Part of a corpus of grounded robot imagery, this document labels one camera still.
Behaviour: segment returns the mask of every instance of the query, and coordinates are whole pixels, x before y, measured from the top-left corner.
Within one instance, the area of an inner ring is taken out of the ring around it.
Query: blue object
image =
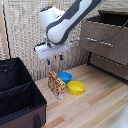
[[[50,65],[50,61],[47,59],[47,63],[48,63],[48,65]]]
[[[62,56],[62,55],[60,55],[60,60],[61,60],[61,61],[63,60],[63,56]]]
[[[57,75],[65,84],[68,84],[72,79],[72,75],[68,72],[60,72]]]

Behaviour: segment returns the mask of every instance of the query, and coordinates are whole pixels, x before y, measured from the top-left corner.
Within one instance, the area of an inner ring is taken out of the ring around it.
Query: blue bowl
[[[72,79],[72,75],[68,72],[60,72],[57,75],[65,84],[68,84]]]

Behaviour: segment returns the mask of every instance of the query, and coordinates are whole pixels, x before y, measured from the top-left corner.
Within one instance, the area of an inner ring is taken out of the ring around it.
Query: gray dresser
[[[128,20],[128,9],[99,10],[100,16],[82,21],[81,40],[111,37]],[[80,42],[91,52],[90,63],[128,80],[128,25],[115,37],[103,42]]]

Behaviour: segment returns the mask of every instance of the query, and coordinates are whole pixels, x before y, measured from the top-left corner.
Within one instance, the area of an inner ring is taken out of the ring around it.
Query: storage box handle
[[[39,115],[34,117],[34,128],[41,128],[41,119]]]

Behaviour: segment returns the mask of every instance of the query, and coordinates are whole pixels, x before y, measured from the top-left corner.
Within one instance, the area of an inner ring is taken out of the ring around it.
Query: yellow bowl
[[[73,95],[81,95],[85,90],[85,85],[79,81],[70,81],[68,91]]]

